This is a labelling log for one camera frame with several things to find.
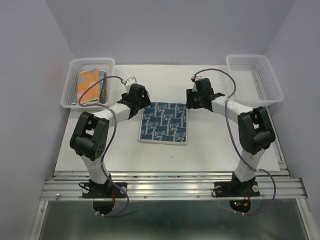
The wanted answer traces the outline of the white blue patterned towel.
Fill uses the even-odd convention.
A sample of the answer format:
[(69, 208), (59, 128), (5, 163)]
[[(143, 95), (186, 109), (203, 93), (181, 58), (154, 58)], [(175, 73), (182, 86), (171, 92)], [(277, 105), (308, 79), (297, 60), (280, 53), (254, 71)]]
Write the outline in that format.
[(183, 103), (153, 102), (142, 111), (139, 141), (182, 145), (188, 142), (188, 110)]

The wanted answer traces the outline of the brown orange towel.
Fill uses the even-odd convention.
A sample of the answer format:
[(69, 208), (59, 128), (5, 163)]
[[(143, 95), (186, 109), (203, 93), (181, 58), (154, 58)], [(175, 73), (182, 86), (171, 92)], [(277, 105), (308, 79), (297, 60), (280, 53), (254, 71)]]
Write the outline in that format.
[(104, 88), (106, 88), (106, 102), (108, 101), (107, 98), (108, 98), (108, 82), (109, 82), (109, 79), (108, 79), (108, 75), (106, 74), (106, 77), (105, 77), (105, 82), (104, 82)]

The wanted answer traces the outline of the light blue spotted towel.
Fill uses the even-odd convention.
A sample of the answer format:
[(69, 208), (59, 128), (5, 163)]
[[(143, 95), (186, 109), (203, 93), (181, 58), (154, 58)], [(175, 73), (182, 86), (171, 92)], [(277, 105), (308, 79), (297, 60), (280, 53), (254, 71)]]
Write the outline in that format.
[[(100, 79), (104, 79), (107, 76), (107, 73), (104, 70), (100, 70), (99, 75), (100, 75)], [(104, 85), (105, 85), (105, 80), (102, 80), (99, 82), (100, 92), (103, 90)]]

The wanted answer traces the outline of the orange pink patterned towel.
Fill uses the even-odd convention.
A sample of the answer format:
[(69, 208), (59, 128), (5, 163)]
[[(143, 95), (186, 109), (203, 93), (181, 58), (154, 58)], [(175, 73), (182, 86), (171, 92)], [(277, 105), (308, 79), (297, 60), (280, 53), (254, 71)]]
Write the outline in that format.
[[(99, 80), (100, 70), (98, 68), (92, 68), (90, 70), (80, 72), (77, 77), (76, 91), (73, 97), (72, 105), (77, 105), (83, 93)], [(91, 104), (97, 103), (99, 100), (100, 84), (97, 84), (84, 95), (84, 97), (81, 99), (81, 103)]]

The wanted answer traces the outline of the blue yellow tiger towel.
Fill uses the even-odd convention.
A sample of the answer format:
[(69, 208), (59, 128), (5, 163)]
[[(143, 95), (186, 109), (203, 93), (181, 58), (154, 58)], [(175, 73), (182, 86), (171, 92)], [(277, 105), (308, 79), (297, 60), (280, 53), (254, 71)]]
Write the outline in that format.
[(106, 103), (106, 97), (107, 97), (107, 90), (105, 87), (103, 87), (100, 91), (100, 96), (99, 96), (99, 102), (101, 104), (105, 104)]

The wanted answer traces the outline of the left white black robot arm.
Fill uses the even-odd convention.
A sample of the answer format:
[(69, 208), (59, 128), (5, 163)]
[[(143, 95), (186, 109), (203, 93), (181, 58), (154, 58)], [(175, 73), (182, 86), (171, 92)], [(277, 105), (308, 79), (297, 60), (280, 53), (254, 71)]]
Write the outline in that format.
[(134, 117), (139, 110), (150, 106), (151, 101), (143, 85), (133, 83), (121, 99), (112, 107), (97, 113), (82, 112), (70, 139), (70, 147), (83, 160), (94, 191), (100, 197), (111, 193), (111, 175), (103, 161), (108, 149), (107, 138), (110, 128)]

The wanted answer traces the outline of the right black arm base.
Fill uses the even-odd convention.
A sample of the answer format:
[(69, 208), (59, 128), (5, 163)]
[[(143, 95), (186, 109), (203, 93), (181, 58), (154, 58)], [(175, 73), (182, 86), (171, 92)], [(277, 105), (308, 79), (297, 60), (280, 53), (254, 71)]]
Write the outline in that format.
[(232, 174), (230, 181), (216, 181), (211, 195), (215, 198), (236, 198), (236, 197), (259, 197), (260, 189), (256, 177), (241, 182)]

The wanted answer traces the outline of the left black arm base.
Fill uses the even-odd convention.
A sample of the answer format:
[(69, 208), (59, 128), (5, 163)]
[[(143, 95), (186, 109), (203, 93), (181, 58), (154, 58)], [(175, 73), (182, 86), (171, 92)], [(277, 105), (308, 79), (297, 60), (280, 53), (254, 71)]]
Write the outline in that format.
[(80, 182), (78, 186), (82, 189), (84, 199), (125, 199), (125, 194), (112, 185), (109, 181), (105, 184), (97, 184), (92, 180)]

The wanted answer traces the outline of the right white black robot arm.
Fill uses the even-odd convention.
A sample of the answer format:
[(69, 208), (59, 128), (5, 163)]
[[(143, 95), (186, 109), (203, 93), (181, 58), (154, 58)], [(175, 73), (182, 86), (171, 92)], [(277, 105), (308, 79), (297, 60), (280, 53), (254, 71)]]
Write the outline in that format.
[[(242, 195), (248, 190), (247, 182), (255, 177), (265, 150), (276, 139), (267, 109), (263, 106), (256, 108), (245, 106), (230, 100), (220, 92), (214, 93), (208, 78), (195, 80), (193, 88), (186, 90), (186, 107), (206, 109), (225, 117), (231, 143), (240, 158), (234, 171), (236, 179), (230, 182), (230, 189), (233, 194)], [(241, 152), (236, 146), (229, 121), (238, 125)]]

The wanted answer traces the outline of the left white plastic basket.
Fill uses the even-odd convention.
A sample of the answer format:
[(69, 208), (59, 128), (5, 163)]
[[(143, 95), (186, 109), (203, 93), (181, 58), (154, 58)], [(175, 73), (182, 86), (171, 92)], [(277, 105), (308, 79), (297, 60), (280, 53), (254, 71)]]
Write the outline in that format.
[(60, 105), (79, 109), (82, 104), (107, 104), (115, 60), (107, 57), (78, 58), (71, 61), (65, 78)]

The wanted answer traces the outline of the white plastic basket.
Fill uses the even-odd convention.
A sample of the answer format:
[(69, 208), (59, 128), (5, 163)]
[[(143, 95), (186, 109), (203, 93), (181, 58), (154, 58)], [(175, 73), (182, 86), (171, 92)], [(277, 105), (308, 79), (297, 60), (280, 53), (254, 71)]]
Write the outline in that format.
[(115, 60), (107, 57), (78, 58), (71, 61), (65, 78), (60, 105), (79, 109), (82, 104), (107, 104)]
[(233, 54), (225, 60), (228, 72), (236, 83), (233, 97), (236, 102), (257, 108), (284, 101), (278, 78), (266, 56)]

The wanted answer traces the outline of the right white plastic basket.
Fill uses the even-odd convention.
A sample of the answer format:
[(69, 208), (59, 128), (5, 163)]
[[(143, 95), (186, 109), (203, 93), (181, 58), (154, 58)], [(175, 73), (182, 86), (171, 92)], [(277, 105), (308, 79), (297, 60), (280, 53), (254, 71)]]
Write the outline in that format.
[(236, 83), (233, 97), (236, 102), (257, 108), (284, 101), (278, 78), (266, 56), (233, 54), (225, 60), (228, 72)]

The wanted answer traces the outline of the aluminium mounting rail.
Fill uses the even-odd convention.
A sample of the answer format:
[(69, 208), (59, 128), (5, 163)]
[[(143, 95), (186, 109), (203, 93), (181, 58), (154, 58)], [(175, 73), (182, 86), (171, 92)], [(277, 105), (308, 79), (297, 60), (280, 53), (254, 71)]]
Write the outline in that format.
[[(231, 180), (231, 172), (141, 172), (116, 171), (111, 173), (116, 183), (127, 183), (131, 201), (166, 200), (211, 200), (216, 182)], [(277, 199), (306, 199), (304, 183), (292, 178), (288, 171), (281, 170), (273, 175)], [(81, 201), (83, 190), (79, 182), (87, 181), (84, 171), (56, 171), (51, 180), (45, 181), (40, 199), (42, 201)]]

